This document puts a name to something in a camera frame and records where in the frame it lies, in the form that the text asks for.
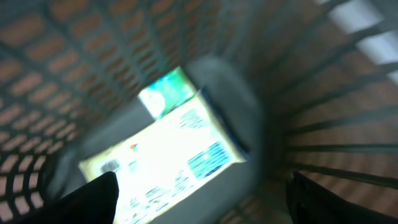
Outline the green tissue box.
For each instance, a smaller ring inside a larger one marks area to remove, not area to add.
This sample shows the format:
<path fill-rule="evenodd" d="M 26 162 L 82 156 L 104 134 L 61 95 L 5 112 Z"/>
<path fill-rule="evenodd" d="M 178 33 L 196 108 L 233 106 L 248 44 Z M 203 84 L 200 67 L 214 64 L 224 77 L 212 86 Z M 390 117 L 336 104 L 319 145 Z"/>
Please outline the green tissue box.
<path fill-rule="evenodd" d="M 182 67 L 177 67 L 142 89 L 137 97 L 150 115 L 158 120 L 190 100 L 196 92 Z"/>

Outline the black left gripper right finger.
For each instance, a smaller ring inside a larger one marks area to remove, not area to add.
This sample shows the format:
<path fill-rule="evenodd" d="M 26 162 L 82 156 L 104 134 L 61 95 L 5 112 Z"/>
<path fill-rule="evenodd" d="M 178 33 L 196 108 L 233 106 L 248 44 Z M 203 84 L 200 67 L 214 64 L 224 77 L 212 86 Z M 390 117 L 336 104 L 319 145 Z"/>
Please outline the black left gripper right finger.
<path fill-rule="evenodd" d="M 299 172 L 286 182 L 293 224 L 397 224 L 397 218 L 348 202 Z"/>

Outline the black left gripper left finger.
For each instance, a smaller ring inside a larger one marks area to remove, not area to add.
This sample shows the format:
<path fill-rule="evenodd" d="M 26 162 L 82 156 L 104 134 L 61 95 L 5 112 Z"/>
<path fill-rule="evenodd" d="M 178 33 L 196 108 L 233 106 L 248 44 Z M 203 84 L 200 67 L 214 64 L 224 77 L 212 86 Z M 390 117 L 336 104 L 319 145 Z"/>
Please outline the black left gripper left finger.
<path fill-rule="evenodd" d="M 18 224 L 113 224 L 118 197 L 116 174 L 109 171 Z"/>

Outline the white blue snack bag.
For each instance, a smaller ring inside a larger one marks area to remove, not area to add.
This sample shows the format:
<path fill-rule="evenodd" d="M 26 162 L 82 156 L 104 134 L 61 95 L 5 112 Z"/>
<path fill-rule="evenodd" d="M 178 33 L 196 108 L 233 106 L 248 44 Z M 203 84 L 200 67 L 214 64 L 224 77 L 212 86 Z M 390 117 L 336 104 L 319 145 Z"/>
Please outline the white blue snack bag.
<path fill-rule="evenodd" d="M 87 181 L 116 174 L 115 223 L 149 223 L 229 166 L 245 162 L 204 90 L 135 135 L 79 163 Z"/>

